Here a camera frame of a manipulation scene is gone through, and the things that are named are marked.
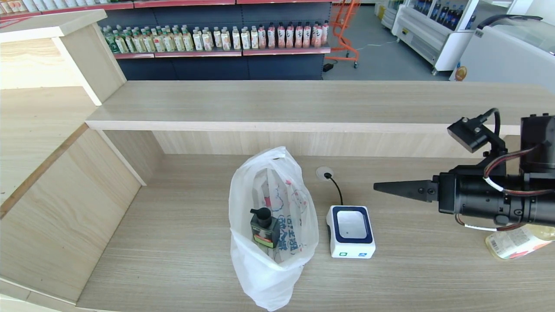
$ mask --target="blue shelf backing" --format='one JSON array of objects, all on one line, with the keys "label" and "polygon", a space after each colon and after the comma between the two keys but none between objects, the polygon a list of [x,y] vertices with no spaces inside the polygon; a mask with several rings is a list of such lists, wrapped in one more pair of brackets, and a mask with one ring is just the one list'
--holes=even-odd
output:
[{"label": "blue shelf backing", "polygon": [[[259,24],[267,28],[270,22],[314,24],[329,20],[330,12],[331,2],[136,8],[107,11],[108,18],[98,24],[250,29]],[[323,62],[323,54],[118,60],[127,80],[321,79]]]}]

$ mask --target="black cable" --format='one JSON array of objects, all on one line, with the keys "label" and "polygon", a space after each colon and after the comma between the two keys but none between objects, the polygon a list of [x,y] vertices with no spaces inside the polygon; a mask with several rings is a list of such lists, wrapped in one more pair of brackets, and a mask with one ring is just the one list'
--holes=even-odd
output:
[{"label": "black cable", "polygon": [[499,114],[499,109],[494,107],[494,108],[488,110],[486,113],[484,113],[486,118],[491,116],[491,114],[493,114],[493,117],[495,118],[495,131],[494,131],[494,133],[496,135],[499,135],[499,132],[501,130],[501,114]]},{"label": "black cable", "polygon": [[341,205],[343,206],[343,195],[341,195],[341,190],[339,189],[339,185],[337,183],[335,183],[335,180],[331,177],[331,173],[329,173],[329,172],[324,173],[324,178],[330,179],[335,184],[335,187],[337,188],[337,191],[339,192],[339,200],[341,201]]}]

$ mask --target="red shelf edge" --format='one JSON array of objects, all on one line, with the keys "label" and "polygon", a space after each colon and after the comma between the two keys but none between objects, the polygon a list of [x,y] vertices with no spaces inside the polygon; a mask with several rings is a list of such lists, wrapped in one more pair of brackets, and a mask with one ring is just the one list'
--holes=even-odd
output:
[{"label": "red shelf edge", "polygon": [[202,51],[202,52],[161,52],[154,53],[155,58],[165,58],[165,57],[239,57],[241,55],[241,50],[239,51]]},{"label": "red shelf edge", "polygon": [[2,20],[2,21],[10,21],[11,19],[32,17],[32,16],[38,16],[38,15],[41,15],[41,13],[40,13],[40,12],[26,12],[26,13],[18,12],[18,13],[10,13],[10,14],[3,14],[3,15],[1,15],[1,16],[0,16],[0,20]]},{"label": "red shelf edge", "polygon": [[331,2],[331,0],[237,0],[237,4]]},{"label": "red shelf edge", "polygon": [[135,1],[135,8],[183,7],[183,6],[224,6],[235,4],[235,0],[154,0]]},{"label": "red shelf edge", "polygon": [[330,53],[330,47],[321,48],[290,48],[290,49],[249,49],[243,50],[244,56],[270,56],[270,55],[294,55],[294,54],[326,54]]},{"label": "red shelf edge", "polygon": [[122,53],[114,54],[116,59],[154,58],[154,53]]}]

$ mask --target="white scanner device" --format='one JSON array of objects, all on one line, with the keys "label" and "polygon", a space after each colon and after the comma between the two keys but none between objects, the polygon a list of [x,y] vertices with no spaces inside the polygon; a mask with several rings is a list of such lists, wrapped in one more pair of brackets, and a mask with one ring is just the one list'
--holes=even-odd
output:
[{"label": "white scanner device", "polygon": [[365,206],[331,206],[326,216],[333,258],[370,259],[376,242]]}]

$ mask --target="robotic arm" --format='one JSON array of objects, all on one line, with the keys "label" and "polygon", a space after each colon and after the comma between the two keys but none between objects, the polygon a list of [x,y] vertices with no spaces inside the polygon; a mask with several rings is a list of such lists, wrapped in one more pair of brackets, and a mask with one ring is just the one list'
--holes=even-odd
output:
[{"label": "robotic arm", "polygon": [[[495,131],[483,123],[495,115]],[[555,227],[555,116],[521,118],[521,150],[508,153],[499,137],[499,110],[476,118],[461,118],[449,134],[474,153],[487,143],[491,151],[476,165],[458,165],[432,180],[375,183],[374,189],[392,195],[437,201],[440,213],[454,214],[466,227],[506,231],[526,223]],[[505,162],[520,158],[520,174],[507,175]],[[492,219],[498,228],[465,224],[461,215]]]}]

